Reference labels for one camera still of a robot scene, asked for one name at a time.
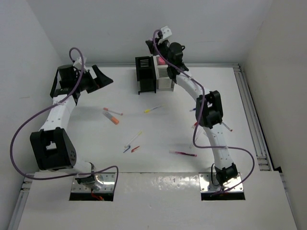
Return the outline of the pink purple eraser block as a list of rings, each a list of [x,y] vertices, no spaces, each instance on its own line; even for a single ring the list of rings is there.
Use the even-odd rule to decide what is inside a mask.
[[[165,65],[166,64],[164,59],[160,56],[156,57],[156,61],[157,61],[157,65]]]

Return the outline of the thin orange cap marker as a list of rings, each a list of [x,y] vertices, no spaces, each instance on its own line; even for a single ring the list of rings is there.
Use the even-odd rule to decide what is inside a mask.
[[[117,111],[111,110],[111,109],[106,108],[106,107],[104,107],[103,110],[105,110],[109,113],[113,113],[113,114],[117,114],[117,115],[123,115],[123,113],[121,113],[121,112],[117,112]]]

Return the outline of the orange cap highlighter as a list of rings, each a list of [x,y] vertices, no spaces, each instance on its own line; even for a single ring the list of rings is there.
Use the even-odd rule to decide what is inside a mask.
[[[104,111],[103,115],[108,118],[113,124],[117,125],[119,123],[119,121],[109,112]]]

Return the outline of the yellow cap blue pen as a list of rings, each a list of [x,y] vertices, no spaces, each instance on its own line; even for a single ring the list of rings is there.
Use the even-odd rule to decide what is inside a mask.
[[[162,104],[162,105],[159,105],[159,106],[150,108],[150,109],[146,109],[146,110],[144,110],[144,113],[147,114],[147,113],[149,113],[149,112],[151,112],[151,111],[153,111],[153,110],[155,110],[155,109],[161,108],[161,107],[163,107],[163,106],[164,106],[164,105]]]

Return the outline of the yellow tip white pen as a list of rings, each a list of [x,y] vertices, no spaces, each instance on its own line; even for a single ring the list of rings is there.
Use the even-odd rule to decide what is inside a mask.
[[[124,146],[124,148],[127,148],[128,146],[131,145],[131,143],[138,137],[142,134],[142,131],[139,131],[131,140],[129,140],[126,145]]]

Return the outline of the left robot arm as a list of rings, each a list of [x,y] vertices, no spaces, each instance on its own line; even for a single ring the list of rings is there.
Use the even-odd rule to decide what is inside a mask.
[[[50,96],[54,108],[39,131],[30,135],[30,142],[37,165],[42,171],[76,174],[78,184],[97,190],[102,187],[103,179],[94,174],[94,164],[81,160],[71,142],[66,129],[71,113],[77,105],[82,91],[92,93],[113,83],[102,73],[97,65],[92,66],[95,78],[86,70],[78,82],[81,68],[73,65],[58,67]]]

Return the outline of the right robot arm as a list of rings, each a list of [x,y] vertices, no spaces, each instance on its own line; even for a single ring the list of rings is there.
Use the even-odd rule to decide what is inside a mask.
[[[201,126],[209,139],[209,148],[213,151],[216,180],[220,186],[237,176],[237,168],[232,160],[222,134],[223,108],[218,91],[208,91],[192,78],[192,74],[183,62],[185,46],[160,38],[145,41],[152,55],[159,55],[167,64],[169,78],[181,86],[195,100],[196,125]]]

